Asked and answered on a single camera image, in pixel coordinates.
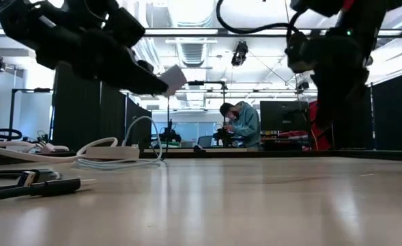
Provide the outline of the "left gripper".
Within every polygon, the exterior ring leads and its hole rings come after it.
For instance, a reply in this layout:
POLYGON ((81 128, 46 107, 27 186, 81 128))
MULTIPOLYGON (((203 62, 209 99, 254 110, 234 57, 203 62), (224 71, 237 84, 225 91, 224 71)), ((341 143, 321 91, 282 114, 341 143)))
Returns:
POLYGON ((104 81, 134 94, 159 95, 169 86, 154 74, 149 63, 132 60, 126 46, 104 32, 85 32, 77 39, 58 39, 36 51, 39 64, 54 68, 69 63, 84 79, 104 81))

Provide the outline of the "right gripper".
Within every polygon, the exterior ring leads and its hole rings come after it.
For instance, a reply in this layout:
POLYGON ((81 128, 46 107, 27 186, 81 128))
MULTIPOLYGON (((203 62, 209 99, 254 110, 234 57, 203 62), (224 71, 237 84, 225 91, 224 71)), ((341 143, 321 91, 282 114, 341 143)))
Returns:
POLYGON ((311 40, 311 76, 317 86, 316 126, 328 128, 351 101, 363 97, 369 78, 370 37, 360 33, 311 40))

